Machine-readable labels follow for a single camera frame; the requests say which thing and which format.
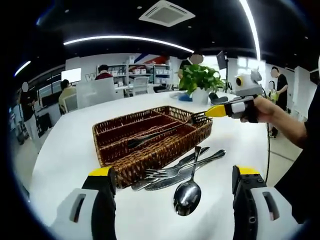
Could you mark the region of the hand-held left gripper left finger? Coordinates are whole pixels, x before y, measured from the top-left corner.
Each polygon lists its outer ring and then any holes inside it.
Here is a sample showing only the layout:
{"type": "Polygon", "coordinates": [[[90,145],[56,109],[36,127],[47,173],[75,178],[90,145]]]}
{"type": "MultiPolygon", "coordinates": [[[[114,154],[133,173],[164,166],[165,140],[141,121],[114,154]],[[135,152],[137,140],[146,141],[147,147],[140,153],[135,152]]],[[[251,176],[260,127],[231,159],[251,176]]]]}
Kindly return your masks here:
{"type": "Polygon", "coordinates": [[[114,169],[93,170],[60,203],[50,228],[59,240],[115,240],[115,195],[114,169]]]}

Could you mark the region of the person's right hand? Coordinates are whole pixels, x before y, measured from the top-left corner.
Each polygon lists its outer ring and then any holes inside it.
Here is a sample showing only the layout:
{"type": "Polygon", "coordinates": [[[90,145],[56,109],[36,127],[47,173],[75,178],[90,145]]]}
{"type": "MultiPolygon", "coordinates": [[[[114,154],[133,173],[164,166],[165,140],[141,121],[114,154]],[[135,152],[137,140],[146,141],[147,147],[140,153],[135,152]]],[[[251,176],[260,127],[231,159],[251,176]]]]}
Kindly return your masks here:
{"type": "Polygon", "coordinates": [[[253,100],[253,103],[253,110],[256,114],[256,119],[258,123],[272,124],[275,121],[278,113],[282,111],[282,109],[279,108],[279,106],[275,105],[270,100],[261,96],[256,97],[253,100]]]}

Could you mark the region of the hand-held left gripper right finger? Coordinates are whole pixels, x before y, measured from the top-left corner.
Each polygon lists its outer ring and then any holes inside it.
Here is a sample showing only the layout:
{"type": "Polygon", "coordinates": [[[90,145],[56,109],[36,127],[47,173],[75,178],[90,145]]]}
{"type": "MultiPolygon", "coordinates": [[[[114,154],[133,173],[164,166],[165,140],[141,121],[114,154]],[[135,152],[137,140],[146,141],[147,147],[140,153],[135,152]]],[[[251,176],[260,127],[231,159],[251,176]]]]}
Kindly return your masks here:
{"type": "Polygon", "coordinates": [[[291,204],[257,170],[234,165],[232,194],[234,240],[289,240],[298,230],[291,204]]]}

